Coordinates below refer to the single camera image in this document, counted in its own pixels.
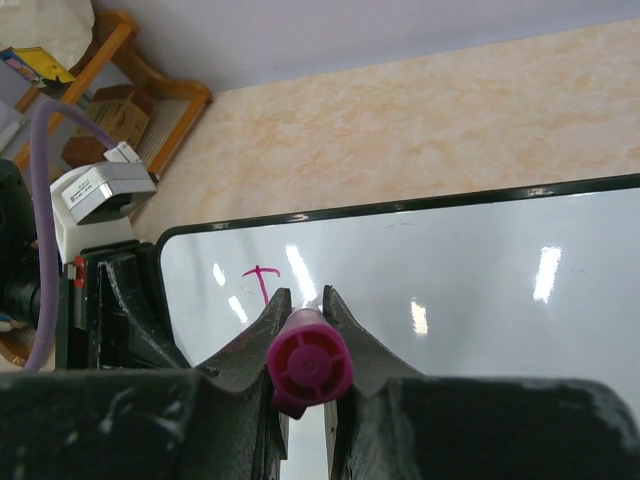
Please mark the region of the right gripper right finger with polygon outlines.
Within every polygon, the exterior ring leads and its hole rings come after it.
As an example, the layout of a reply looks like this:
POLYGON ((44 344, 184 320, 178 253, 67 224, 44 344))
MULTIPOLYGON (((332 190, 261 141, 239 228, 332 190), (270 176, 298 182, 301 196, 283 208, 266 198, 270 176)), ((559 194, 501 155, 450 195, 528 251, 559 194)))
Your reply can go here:
POLYGON ((323 311, 354 380, 325 407, 333 479, 635 479, 639 430, 593 381, 427 376, 353 316, 332 286, 323 311))

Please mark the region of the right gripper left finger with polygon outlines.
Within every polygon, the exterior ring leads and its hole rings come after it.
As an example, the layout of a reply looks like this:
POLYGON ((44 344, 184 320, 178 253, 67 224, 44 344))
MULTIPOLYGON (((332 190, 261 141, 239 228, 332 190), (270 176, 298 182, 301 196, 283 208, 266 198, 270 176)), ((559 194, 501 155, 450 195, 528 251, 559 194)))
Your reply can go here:
POLYGON ((277 290, 194 368, 3 374, 2 477, 278 478, 288 423, 271 407, 266 354, 291 309, 277 290))

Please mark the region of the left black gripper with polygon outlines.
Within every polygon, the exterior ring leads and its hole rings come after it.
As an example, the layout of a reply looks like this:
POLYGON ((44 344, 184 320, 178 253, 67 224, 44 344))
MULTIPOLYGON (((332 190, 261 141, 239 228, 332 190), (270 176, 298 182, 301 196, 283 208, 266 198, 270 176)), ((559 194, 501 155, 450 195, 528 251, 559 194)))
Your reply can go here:
POLYGON ((92 247, 64 266, 57 369, 179 366, 154 244, 130 240, 92 247))

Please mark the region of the white whiteboard black frame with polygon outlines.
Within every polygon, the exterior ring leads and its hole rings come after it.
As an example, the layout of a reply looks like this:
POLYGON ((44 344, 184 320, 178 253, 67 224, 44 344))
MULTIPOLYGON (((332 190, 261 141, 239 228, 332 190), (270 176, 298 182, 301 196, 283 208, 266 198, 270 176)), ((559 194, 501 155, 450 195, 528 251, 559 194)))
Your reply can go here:
MULTIPOLYGON (((183 226, 158 246, 173 339, 192 365, 277 290, 292 309, 323 307, 332 286, 424 375, 598 382, 639 430, 635 175, 183 226)), ((281 478, 333 479, 327 404, 298 420, 272 408, 288 423, 281 478)))

